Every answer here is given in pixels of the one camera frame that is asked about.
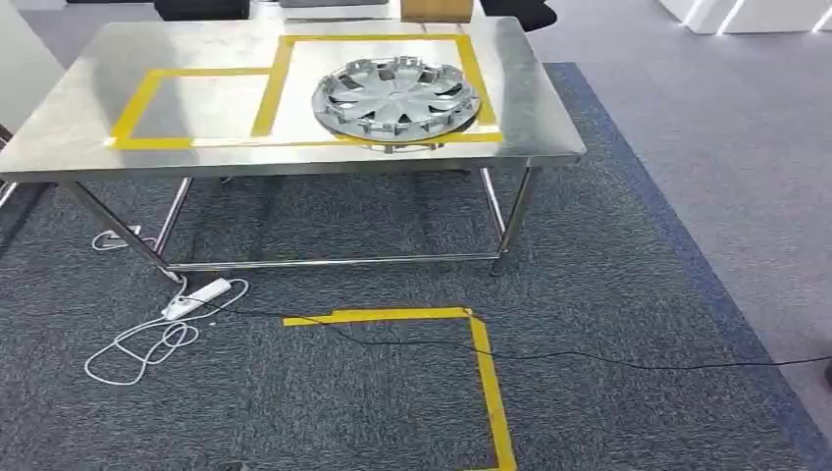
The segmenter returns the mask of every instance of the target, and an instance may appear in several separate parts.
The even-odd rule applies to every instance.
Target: metal surface
[[[3,182],[3,184],[0,184],[0,208],[9,202],[9,198],[12,197],[16,189],[18,189],[18,184],[14,182]]]
[[[182,179],[180,188],[177,190],[177,195],[174,196],[174,202],[171,204],[171,209],[168,211],[168,216],[165,217],[165,223],[162,225],[159,235],[156,236],[156,246],[153,247],[153,250],[160,256],[165,252],[165,245],[168,244],[168,238],[171,236],[171,231],[177,224],[177,219],[182,211],[184,199],[187,198],[187,192],[190,190],[192,183],[193,179]]]
[[[483,188],[486,191],[486,201],[489,203],[489,211],[491,211],[492,221],[494,221],[496,236],[498,239],[502,239],[505,234],[505,223],[502,221],[502,211],[499,209],[499,201],[497,201],[496,193],[494,193],[494,184],[489,169],[480,169],[480,177],[483,179]]]
[[[508,260],[508,248],[520,232],[523,225],[523,218],[526,216],[526,210],[532,202],[532,197],[535,193],[535,184],[540,176],[541,169],[538,167],[529,167],[523,174],[523,180],[520,182],[520,188],[517,189],[517,197],[514,198],[514,205],[511,207],[511,215],[508,217],[508,224],[505,227],[505,232],[502,234],[502,240],[499,242],[499,258],[496,259],[492,266],[492,273],[499,275],[505,268]]]
[[[224,270],[253,270],[257,268],[331,267],[338,265],[374,265],[385,263],[431,263],[496,260],[497,254],[451,253],[446,255],[400,255],[390,257],[340,258],[319,260],[274,260],[256,262],[172,263],[172,272],[221,272]]]
[[[312,96],[327,128],[370,140],[421,140],[454,131],[480,109],[462,71],[418,57],[360,59],[328,74]]]
[[[127,245],[135,248],[147,261],[158,268],[171,280],[179,283],[180,277],[167,271],[168,264],[156,252],[144,243],[130,228],[116,216],[107,206],[95,197],[85,186],[78,182],[63,182],[62,187],[73,194],[78,202],[88,209],[107,229],[115,232]]]
[[[12,140],[12,132],[7,130],[3,125],[0,125],[0,150],[2,150],[10,140]],[[16,189],[18,189],[17,183],[0,181],[0,208],[9,202],[9,199],[12,197],[12,194]]]
[[[428,63],[464,70],[460,50],[452,40],[377,41],[369,36],[344,42],[322,36],[425,32],[470,36],[470,52],[479,64],[496,123],[474,126],[465,135],[498,131],[502,141],[404,146],[379,152],[344,142],[320,126],[309,107],[309,97],[320,77],[350,58],[418,56]],[[285,87],[268,136],[258,141],[247,129],[269,85],[266,75],[164,76],[158,95],[139,117],[132,135],[176,137],[172,133],[181,132],[182,137],[207,139],[218,146],[159,151],[105,145],[149,70],[271,71],[278,65],[275,58],[280,36],[286,34],[305,39],[295,44],[286,61]],[[226,147],[223,139],[251,140],[246,146]],[[289,145],[292,142],[318,144]],[[527,161],[533,166],[572,164],[584,151],[515,19],[485,18],[461,26],[392,21],[112,24],[98,33],[3,150],[0,176],[15,182],[51,182],[478,169],[520,166]]]

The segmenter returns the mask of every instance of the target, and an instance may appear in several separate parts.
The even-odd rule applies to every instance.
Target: power strip
[[[231,288],[232,284],[226,279],[218,278],[188,296],[177,296],[167,307],[162,309],[162,317],[168,321],[176,321]]]

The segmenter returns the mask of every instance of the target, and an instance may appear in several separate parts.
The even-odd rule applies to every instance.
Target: white cabinet
[[[693,32],[832,30],[832,0],[658,0]]]

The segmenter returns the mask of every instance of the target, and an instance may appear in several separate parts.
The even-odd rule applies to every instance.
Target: gray floor
[[[589,157],[546,171],[508,273],[489,277],[477,264],[247,272],[252,292],[238,308],[467,305],[502,352],[764,358],[672,211],[647,197],[652,183],[580,72],[549,71]],[[506,203],[516,175],[497,175]],[[149,231],[175,187],[93,186]],[[60,188],[29,187],[0,218],[0,468],[494,467],[466,352],[367,349],[325,329],[226,315],[134,388],[92,382],[82,359],[158,312],[174,287],[131,252],[92,252],[99,227]],[[471,249],[493,236],[487,219],[476,174],[201,180],[170,252],[228,260]],[[468,339],[456,321],[348,329],[364,339]],[[126,375],[134,365],[109,355],[98,368]],[[496,368],[519,469],[819,471],[832,459],[776,369],[650,372],[577,358]]]
[[[653,0],[549,0],[574,61],[777,359],[832,352],[832,33],[697,36]],[[822,364],[784,374],[827,437]]]

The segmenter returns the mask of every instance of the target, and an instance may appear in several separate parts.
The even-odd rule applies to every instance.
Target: yellow tape
[[[190,137],[116,138],[110,147],[119,150],[184,150],[193,146]]]
[[[511,435],[508,431],[508,421],[505,419],[505,409],[502,406],[502,396],[496,380],[494,358],[482,352],[491,353],[489,334],[486,325],[476,317],[471,317],[471,335],[474,347],[477,348],[477,364],[480,369],[480,380],[483,382],[483,395],[486,397],[486,407],[489,410],[489,421],[492,424],[492,438],[499,471],[514,471],[517,461],[511,446]]]
[[[121,150],[182,150],[213,147],[314,147],[321,145],[423,145],[423,144],[452,144],[457,142],[500,142],[500,132],[464,133],[451,132],[431,139],[415,140],[411,142],[379,142],[359,137],[339,135],[340,140],[320,142],[271,142],[251,138],[191,138],[191,137],[128,137],[115,138],[107,145]]]
[[[410,142],[392,143],[362,139],[343,134],[336,135],[336,141],[321,142],[270,142],[246,138],[193,138],[161,137],[130,138],[133,129],[141,119],[150,100],[155,95],[163,77],[223,77],[223,76],[258,76],[268,75],[266,89],[260,100],[260,106],[251,127],[252,137],[271,135],[272,126],[277,117],[281,96],[283,95],[286,75],[291,61],[294,43],[297,41],[405,41],[405,40],[453,40],[459,52],[465,77],[477,89],[480,95],[480,111],[477,123],[482,126],[496,125],[496,115],[491,99],[477,62],[471,38],[467,34],[336,34],[336,35],[285,35],[281,36],[275,60],[270,68],[230,68],[230,69],[153,69],[144,77],[136,93],[119,120],[113,125],[110,146],[121,150],[184,150],[195,147],[260,147],[260,146],[323,146],[323,145],[404,145],[404,144],[444,144],[454,142],[501,142],[501,132],[451,132],[430,139]]]
[[[254,118],[254,125],[251,127],[252,136],[272,133],[272,126],[278,115],[278,106],[284,92],[284,83],[286,83],[286,74],[288,74],[293,49],[294,41],[287,36],[281,36],[278,42],[278,51],[275,53],[275,61],[272,63],[272,70],[269,73],[269,81],[266,83],[266,91],[263,92],[263,98],[260,99],[260,108],[257,110],[257,117]]]
[[[464,34],[457,33],[405,33],[384,34],[290,34],[283,36],[291,41],[442,41],[454,40]]]
[[[494,108],[492,108],[492,101],[489,98],[489,91],[486,89],[486,81],[483,80],[483,74],[480,71],[480,63],[477,62],[477,55],[474,53],[471,37],[467,34],[457,34],[456,48],[459,49],[459,58],[462,61],[462,73],[480,95],[480,112],[477,114],[477,123],[483,126],[496,125],[496,115],[494,114]]]
[[[505,408],[502,405],[502,395],[496,378],[494,358],[491,353],[491,343],[486,324],[474,317],[470,309],[463,307],[425,308],[425,309],[343,309],[335,310],[329,316],[318,316],[307,319],[284,319],[284,326],[312,326],[316,324],[340,324],[348,322],[372,321],[403,321],[416,319],[454,319],[468,318],[471,327],[471,338],[477,350],[477,368],[480,381],[483,384],[483,396],[489,413],[489,424],[494,441],[494,454],[497,467],[480,469],[477,471],[516,471],[517,461],[511,444],[511,433],[505,418]]]
[[[128,106],[125,107],[125,111],[122,112],[122,116],[119,117],[110,131],[110,135],[116,140],[130,137],[133,128],[138,124],[138,120],[141,119],[141,115],[147,105],[150,104],[153,95],[156,94],[159,83],[162,82],[162,76],[158,71],[150,71],[144,76],[138,85],[138,89],[128,102]]]
[[[440,309],[358,309],[333,311],[330,316],[284,319],[285,327],[340,324],[344,322],[404,321],[412,319],[453,319],[468,317],[461,307]]]

